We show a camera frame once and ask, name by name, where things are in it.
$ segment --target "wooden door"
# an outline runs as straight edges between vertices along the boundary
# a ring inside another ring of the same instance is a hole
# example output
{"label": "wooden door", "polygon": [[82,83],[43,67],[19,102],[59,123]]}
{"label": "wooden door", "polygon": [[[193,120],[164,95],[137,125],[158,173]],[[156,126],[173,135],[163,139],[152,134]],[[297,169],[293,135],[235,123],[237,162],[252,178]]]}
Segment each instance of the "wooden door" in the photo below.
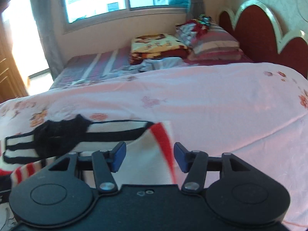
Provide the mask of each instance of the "wooden door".
{"label": "wooden door", "polygon": [[0,15],[0,103],[27,95],[27,90],[7,44]]}

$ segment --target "striped bed sheet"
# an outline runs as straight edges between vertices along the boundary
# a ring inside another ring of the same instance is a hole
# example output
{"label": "striped bed sheet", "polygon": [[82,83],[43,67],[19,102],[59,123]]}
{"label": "striped bed sheet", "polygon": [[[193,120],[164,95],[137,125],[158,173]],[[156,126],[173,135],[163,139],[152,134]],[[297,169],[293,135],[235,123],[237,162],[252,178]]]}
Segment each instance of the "striped bed sheet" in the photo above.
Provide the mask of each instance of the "striped bed sheet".
{"label": "striped bed sheet", "polygon": [[[90,54],[75,56],[71,58],[65,69],[55,79],[50,89],[63,88],[76,83],[79,80],[90,82],[98,81],[114,69],[129,65],[128,56],[130,46],[102,54]],[[228,60],[202,60],[190,61],[184,60],[188,64],[199,64],[202,66],[230,64],[234,62],[252,62],[247,56],[243,56],[239,61]]]}

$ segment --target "circular cover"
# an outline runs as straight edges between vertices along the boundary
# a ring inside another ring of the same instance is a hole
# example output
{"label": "circular cover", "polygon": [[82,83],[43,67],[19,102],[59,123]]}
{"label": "circular cover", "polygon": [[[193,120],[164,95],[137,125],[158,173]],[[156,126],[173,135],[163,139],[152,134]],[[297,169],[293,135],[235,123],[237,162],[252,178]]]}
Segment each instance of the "circular cover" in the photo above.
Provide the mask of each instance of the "circular cover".
{"label": "circular cover", "polygon": [[12,189],[9,202],[18,219],[34,225],[59,225],[90,207],[93,194],[86,183],[67,172],[48,175],[32,176]]}
{"label": "circular cover", "polygon": [[223,178],[206,191],[206,201],[220,217],[238,224],[264,225],[282,220],[289,204],[287,190],[269,177]]}

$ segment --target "headboard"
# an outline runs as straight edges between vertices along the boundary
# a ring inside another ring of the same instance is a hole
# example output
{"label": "headboard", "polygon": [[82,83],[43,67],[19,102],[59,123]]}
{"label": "headboard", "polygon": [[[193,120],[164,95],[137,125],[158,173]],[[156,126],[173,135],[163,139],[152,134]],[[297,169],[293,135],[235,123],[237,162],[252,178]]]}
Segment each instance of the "headboard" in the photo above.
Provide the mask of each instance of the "headboard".
{"label": "headboard", "polygon": [[257,0],[244,2],[236,14],[223,8],[219,25],[233,35],[254,62],[271,62],[295,69],[307,78],[308,35],[292,30],[283,36],[274,13]]}

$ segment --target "window sill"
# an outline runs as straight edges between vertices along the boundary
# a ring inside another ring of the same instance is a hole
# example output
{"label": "window sill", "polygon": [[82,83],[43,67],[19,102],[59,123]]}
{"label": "window sill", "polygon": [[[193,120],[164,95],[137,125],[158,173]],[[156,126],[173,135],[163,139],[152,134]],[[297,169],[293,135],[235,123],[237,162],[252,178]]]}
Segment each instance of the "window sill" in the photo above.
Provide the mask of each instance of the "window sill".
{"label": "window sill", "polygon": [[128,17],[138,17],[138,16],[147,16],[147,15],[157,15],[157,14],[182,14],[186,13],[186,7],[170,7],[170,6],[160,6],[156,8],[132,8],[132,10],[117,10],[108,12],[105,14],[100,14],[92,16],[89,18],[84,18],[79,21],[72,23],[65,22],[64,34],[92,26],[99,23],[104,23],[108,21],[124,19]]}

